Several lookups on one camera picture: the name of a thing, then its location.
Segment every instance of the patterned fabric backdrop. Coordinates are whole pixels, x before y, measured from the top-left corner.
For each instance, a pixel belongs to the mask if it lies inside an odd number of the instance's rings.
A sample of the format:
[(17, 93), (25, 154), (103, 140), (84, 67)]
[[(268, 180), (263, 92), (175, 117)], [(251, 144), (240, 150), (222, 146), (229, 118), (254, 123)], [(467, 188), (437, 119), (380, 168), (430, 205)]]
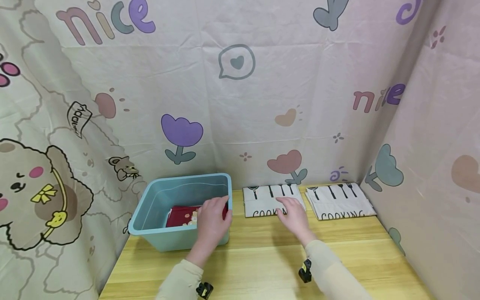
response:
[(439, 299), (480, 294), (479, 13), (3, 0), (0, 290), (96, 299), (146, 182), (226, 172), (236, 189), (362, 181)]

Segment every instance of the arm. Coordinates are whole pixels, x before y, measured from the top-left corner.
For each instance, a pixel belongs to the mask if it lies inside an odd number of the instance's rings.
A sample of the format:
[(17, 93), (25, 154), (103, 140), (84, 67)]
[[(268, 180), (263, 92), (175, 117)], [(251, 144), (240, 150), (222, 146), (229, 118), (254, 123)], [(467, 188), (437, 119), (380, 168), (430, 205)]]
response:
[(203, 267), (232, 222), (229, 210), (225, 220), (222, 212), (228, 196), (205, 201), (198, 210), (198, 238), (187, 257), (173, 267), (163, 281), (156, 300), (196, 300), (197, 287), (202, 280)]
[(328, 299), (372, 299), (324, 242), (313, 240), (305, 247), (305, 251), (312, 262), (312, 277)]
[(299, 239), (307, 257), (312, 262), (310, 272), (318, 288), (330, 300), (372, 299), (355, 277), (343, 266), (340, 259), (322, 241), (318, 240), (308, 225), (307, 214), (295, 198), (277, 198), (287, 209), (280, 221)]

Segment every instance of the cartoon bear print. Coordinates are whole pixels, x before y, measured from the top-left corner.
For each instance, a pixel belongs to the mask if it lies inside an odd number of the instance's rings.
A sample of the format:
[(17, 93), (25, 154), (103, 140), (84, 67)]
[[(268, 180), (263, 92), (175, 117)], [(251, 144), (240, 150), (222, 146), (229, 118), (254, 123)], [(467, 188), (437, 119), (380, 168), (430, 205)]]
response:
[(64, 152), (46, 152), (11, 139), (0, 140), (0, 227), (15, 250), (42, 240), (66, 245), (77, 240), (92, 191), (73, 177)]
[(130, 162), (129, 157), (111, 157), (108, 160), (108, 163), (111, 164), (117, 173), (117, 178), (120, 181), (124, 181), (128, 177), (132, 177), (133, 179), (140, 176), (138, 174), (137, 168)]

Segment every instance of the light wood tabletop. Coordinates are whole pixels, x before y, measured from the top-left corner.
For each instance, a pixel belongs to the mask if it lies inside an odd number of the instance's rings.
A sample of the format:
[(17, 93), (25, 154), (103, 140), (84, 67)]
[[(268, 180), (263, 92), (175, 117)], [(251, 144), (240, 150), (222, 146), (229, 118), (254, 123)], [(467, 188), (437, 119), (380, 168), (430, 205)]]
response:
[[(375, 216), (318, 221), (300, 187), (312, 230), (340, 257), (374, 299), (434, 299)], [(188, 251), (159, 253), (130, 236), (100, 300), (152, 300)], [(230, 241), (219, 246), (202, 281), (214, 286), (211, 300), (325, 299), (298, 270), (305, 251), (277, 216), (245, 218), (242, 191), (233, 192)]]

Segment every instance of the beige long sleeve shirt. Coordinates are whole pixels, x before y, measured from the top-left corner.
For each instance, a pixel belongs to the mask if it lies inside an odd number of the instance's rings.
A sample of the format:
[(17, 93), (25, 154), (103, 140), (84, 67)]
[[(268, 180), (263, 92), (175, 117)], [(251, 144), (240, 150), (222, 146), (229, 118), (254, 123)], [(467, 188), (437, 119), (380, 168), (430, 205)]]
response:
[[(312, 278), (328, 299), (372, 299), (324, 242), (314, 240), (305, 247), (305, 251), (312, 262)], [(156, 300), (196, 300), (196, 288), (202, 280), (203, 272), (201, 268), (182, 260), (173, 267), (160, 286)]]

